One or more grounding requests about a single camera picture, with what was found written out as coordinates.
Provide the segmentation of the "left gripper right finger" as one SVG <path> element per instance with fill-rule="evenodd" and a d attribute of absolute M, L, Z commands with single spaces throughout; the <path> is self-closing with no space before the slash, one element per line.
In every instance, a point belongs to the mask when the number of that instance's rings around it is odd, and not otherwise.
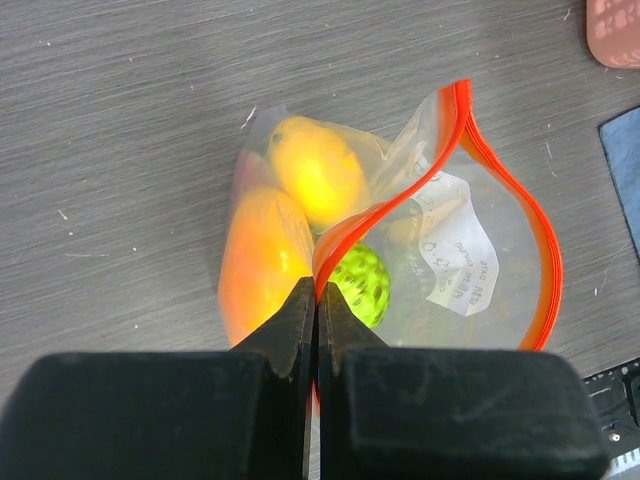
<path fill-rule="evenodd" d="M 543 352 L 392 348 L 328 285 L 317 305 L 324 479 L 599 479 L 584 384 Z"/>

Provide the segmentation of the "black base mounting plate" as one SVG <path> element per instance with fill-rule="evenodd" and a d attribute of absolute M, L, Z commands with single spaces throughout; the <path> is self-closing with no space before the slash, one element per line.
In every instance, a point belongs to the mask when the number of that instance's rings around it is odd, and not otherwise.
<path fill-rule="evenodd" d="M 639 359 L 583 379 L 609 451 L 604 479 L 639 478 Z"/>

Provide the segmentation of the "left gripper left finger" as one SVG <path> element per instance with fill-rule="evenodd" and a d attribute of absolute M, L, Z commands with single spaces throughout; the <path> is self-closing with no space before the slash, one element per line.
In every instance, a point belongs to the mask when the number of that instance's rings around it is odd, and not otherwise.
<path fill-rule="evenodd" d="M 61 352 L 1 416 L 5 479 L 304 479 L 314 284 L 228 351 Z"/>

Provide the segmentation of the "clear red zip top bag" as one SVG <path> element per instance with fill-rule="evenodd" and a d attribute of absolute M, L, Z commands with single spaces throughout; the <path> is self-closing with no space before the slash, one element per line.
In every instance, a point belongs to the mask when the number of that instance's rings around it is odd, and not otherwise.
<path fill-rule="evenodd" d="M 286 193 L 271 168 L 268 141 L 293 116 L 301 115 L 277 105 L 253 119 L 235 165 L 227 236 L 247 193 L 261 187 Z M 483 138 L 469 80 L 428 95 L 394 140 L 313 120 L 354 150 L 370 195 L 368 207 L 326 229 L 305 215 L 317 292 L 336 285 L 332 271 L 361 242 L 390 275 L 390 305 L 371 329 L 388 345 L 545 346 L 562 298 L 559 243 L 543 209 Z"/>

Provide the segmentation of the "yellow lemon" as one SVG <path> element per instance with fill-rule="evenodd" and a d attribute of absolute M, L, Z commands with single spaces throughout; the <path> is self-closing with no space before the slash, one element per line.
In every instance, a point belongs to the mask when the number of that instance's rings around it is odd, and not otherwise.
<path fill-rule="evenodd" d="M 268 159 L 284 191 L 319 229 L 370 204 L 358 156 L 335 129 L 320 122 L 302 116 L 279 122 L 269 137 Z"/>

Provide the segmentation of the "pink plastic basket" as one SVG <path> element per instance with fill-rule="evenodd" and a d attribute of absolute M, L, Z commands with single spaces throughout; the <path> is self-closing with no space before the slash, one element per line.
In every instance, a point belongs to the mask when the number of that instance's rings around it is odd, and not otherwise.
<path fill-rule="evenodd" d="M 639 68 L 639 8 L 639 0 L 586 1 L 587 44 L 605 67 Z"/>

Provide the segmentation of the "blue folded cloth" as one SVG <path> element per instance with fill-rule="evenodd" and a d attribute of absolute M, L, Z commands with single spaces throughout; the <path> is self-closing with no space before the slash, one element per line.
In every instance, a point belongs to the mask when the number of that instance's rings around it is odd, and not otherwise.
<path fill-rule="evenodd" d="M 602 124 L 600 140 L 631 237 L 639 241 L 639 108 Z"/>

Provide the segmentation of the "yellow orange mango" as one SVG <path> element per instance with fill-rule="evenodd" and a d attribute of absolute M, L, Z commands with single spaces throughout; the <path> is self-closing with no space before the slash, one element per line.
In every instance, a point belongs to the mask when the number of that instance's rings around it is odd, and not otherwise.
<path fill-rule="evenodd" d="M 306 216 L 288 194 L 261 187 L 242 197 L 232 216 L 218 285 L 233 346 L 283 306 L 299 279 L 312 275 L 313 248 Z"/>

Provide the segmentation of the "green custard apple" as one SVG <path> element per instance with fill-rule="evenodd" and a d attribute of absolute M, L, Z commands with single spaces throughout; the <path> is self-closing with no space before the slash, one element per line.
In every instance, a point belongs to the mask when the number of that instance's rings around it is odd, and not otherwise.
<path fill-rule="evenodd" d="M 390 275 L 383 260 L 368 246 L 355 243 L 332 271 L 351 312 L 368 328 L 376 329 L 390 305 Z"/>

